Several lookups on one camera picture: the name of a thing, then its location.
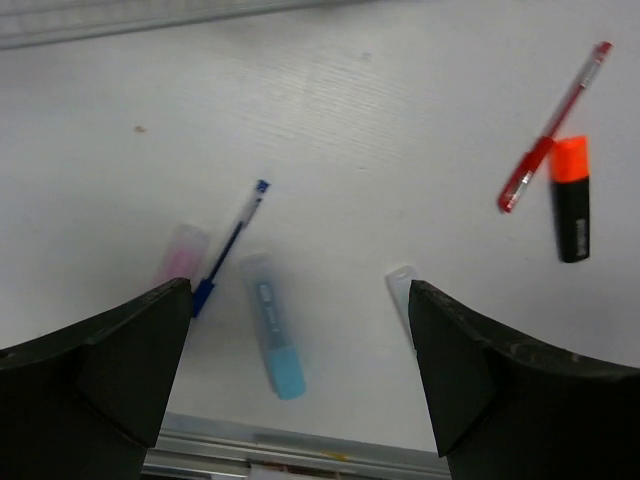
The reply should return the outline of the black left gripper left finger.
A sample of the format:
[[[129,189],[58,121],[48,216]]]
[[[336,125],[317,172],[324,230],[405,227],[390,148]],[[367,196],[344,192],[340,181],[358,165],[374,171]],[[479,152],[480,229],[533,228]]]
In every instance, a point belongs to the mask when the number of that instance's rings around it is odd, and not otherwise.
[[[137,479],[192,319],[176,278],[1,352],[4,479]]]

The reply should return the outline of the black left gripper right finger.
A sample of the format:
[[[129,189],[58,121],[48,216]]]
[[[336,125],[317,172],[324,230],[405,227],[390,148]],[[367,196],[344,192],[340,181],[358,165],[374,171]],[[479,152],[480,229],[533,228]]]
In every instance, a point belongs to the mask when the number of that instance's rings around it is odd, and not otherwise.
[[[486,317],[434,285],[409,321],[436,448],[455,479],[635,479],[639,372]]]

